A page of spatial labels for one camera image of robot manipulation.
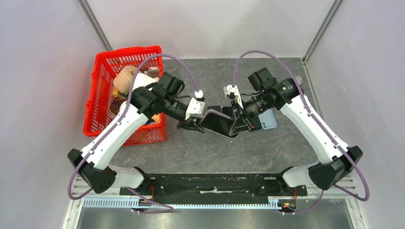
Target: smartphone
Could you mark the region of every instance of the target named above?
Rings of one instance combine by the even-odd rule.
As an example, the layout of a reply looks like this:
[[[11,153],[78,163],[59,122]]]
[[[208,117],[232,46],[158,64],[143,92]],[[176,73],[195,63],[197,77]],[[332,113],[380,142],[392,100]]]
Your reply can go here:
[[[220,112],[221,108],[215,109],[212,107],[207,110],[204,118],[200,122],[201,126],[209,131],[215,132],[217,134],[223,135],[228,138],[236,138],[236,135],[229,135],[229,130],[231,129],[232,123],[234,122],[233,118]]]
[[[277,127],[276,118],[274,117],[273,111],[271,109],[259,115],[260,124],[263,126],[264,130],[273,129]]]

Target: white wall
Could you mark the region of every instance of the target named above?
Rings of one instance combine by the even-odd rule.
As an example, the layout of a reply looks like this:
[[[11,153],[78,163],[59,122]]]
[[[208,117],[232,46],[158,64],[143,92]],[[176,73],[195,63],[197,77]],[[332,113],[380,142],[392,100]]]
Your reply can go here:
[[[103,48],[75,0],[0,5],[0,228],[60,228]]]
[[[361,207],[372,229],[403,225],[404,12],[403,0],[344,1],[309,61],[327,123],[364,152],[371,197]]]
[[[160,45],[190,59],[237,58],[251,49],[301,57],[333,0],[88,2],[113,49]]]

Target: red basket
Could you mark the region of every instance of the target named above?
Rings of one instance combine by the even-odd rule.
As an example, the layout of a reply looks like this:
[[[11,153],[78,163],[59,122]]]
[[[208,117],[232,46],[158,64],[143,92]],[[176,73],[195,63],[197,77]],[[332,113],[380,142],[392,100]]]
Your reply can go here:
[[[93,83],[90,98],[86,104],[85,125],[83,127],[83,133],[86,136],[98,136],[113,119],[114,115],[109,108],[113,99],[113,80],[118,73],[127,65],[138,67],[144,59],[157,53],[162,53],[162,48],[159,46],[125,48],[97,54],[94,71],[91,74]],[[158,57],[148,61],[142,69],[153,66],[159,67],[160,72],[162,72],[162,58]],[[166,141],[165,115],[160,114],[160,117],[160,123],[141,126],[123,146]]]

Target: floor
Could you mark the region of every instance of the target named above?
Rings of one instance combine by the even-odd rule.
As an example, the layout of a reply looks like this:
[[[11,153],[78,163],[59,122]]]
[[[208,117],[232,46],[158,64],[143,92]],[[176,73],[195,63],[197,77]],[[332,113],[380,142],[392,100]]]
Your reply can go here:
[[[299,58],[282,59],[304,80],[302,88],[310,102],[313,98]],[[236,59],[185,60],[203,90],[206,104],[226,106],[223,87],[232,83]],[[193,95],[194,87],[186,71],[175,61],[164,60],[164,71],[184,80],[181,95]],[[287,71],[269,58],[243,59],[238,68],[236,85],[241,93],[252,93],[247,77],[267,67],[278,80],[289,77]],[[122,167],[138,166],[146,173],[220,173],[280,172],[289,166],[316,161],[309,143],[293,123],[275,110],[277,128],[241,133],[228,139],[212,132],[177,130],[177,120],[167,117],[166,142],[121,148],[111,160]]]
[[[299,199],[298,209],[314,203]],[[282,216],[274,210],[188,209],[138,215],[124,208],[83,208],[77,229],[352,229],[344,199],[322,202],[311,212]]]

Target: white connector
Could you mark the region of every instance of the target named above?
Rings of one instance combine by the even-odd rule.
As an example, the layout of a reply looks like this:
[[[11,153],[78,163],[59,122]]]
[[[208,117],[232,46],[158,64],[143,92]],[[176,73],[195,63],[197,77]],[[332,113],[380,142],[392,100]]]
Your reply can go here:
[[[201,99],[204,96],[203,91],[199,90],[197,92],[194,93],[195,97],[198,99]]]
[[[234,100],[236,100],[236,102],[238,103],[238,105],[239,105],[241,108],[243,108],[242,99],[241,99],[241,96],[240,96],[238,87],[237,87],[236,85],[235,85],[235,86],[228,85],[228,86],[224,87],[224,93],[225,93],[225,96],[226,96],[227,99],[234,99]]]
[[[205,102],[197,101],[196,99],[191,98],[189,106],[187,107],[187,111],[186,111],[186,120],[190,116],[202,118],[203,113],[204,113],[204,108],[205,108]]]

